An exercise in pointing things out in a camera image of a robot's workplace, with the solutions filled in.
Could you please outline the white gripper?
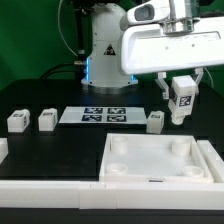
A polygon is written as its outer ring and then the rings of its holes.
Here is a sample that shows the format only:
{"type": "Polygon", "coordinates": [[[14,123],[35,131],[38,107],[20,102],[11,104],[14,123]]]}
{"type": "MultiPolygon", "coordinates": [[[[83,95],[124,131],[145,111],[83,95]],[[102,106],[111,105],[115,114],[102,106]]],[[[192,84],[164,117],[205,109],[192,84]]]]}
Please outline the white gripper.
{"type": "Polygon", "coordinates": [[[165,35],[159,24],[130,27],[120,39],[119,56],[124,75],[158,72],[156,83],[168,100],[165,72],[195,68],[194,81],[199,85],[202,67],[224,64],[224,17],[203,18],[190,34],[165,35]]]}

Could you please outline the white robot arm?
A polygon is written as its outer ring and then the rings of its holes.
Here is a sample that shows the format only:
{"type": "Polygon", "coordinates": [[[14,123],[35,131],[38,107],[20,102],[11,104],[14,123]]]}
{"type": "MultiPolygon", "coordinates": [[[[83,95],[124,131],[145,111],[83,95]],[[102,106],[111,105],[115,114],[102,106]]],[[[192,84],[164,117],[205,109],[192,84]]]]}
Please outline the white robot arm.
{"type": "Polygon", "coordinates": [[[197,0],[147,0],[129,10],[93,0],[93,48],[82,84],[99,93],[135,85],[134,75],[224,64],[224,15],[197,0]]]}

